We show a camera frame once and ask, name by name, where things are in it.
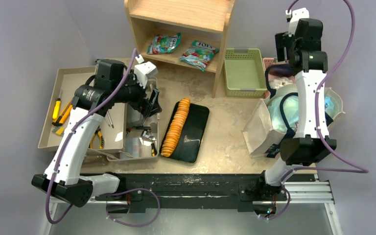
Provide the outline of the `light blue plastic grocery bag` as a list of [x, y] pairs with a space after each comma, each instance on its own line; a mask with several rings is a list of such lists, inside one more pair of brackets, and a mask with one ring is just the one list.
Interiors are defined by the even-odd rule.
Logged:
[[[291, 95], [284, 98], [289, 93], [296, 93], [295, 85], [289, 85], [289, 90], [285, 94], [274, 97], [267, 104], [270, 114], [272, 127], [281, 133], [287, 131], [284, 119], [293, 131], [297, 131], [299, 122], [299, 98], [297, 95]], [[337, 117], [343, 113], [343, 102], [341, 97], [331, 88], [326, 88], [324, 106], [326, 112], [327, 125], [329, 126]]]

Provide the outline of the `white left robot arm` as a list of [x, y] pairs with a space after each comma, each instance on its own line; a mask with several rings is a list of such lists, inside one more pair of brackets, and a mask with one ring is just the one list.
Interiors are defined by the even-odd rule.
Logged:
[[145, 118], [161, 112], [159, 91], [146, 92], [148, 80], [157, 72], [151, 62], [126, 66], [117, 60], [101, 60], [97, 72], [76, 89], [59, 148], [44, 173], [33, 176], [32, 185], [76, 207], [102, 194], [114, 200], [124, 198], [126, 186], [119, 176], [105, 173], [86, 177], [80, 169], [93, 135], [115, 104], [127, 103]]

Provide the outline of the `white garlic bulb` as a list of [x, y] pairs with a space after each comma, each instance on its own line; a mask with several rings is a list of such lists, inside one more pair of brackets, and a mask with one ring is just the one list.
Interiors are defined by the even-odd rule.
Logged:
[[278, 77], [269, 80], [269, 87], [273, 90], [277, 90], [285, 85], [290, 85], [294, 83], [294, 79], [288, 77]]

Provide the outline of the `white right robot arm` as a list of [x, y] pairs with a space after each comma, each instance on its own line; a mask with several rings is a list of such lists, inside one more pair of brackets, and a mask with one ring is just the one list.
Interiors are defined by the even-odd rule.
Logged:
[[290, 33], [275, 36], [280, 59], [288, 59], [297, 91], [284, 96], [299, 99], [299, 123], [295, 132], [287, 130], [280, 142], [280, 158], [264, 171], [255, 186], [256, 195], [267, 199], [281, 191], [290, 173], [302, 166], [320, 162], [336, 149], [337, 141], [329, 138], [325, 112], [325, 87], [322, 83], [328, 71], [328, 56], [321, 49], [323, 24], [320, 20], [301, 18], [289, 23]]

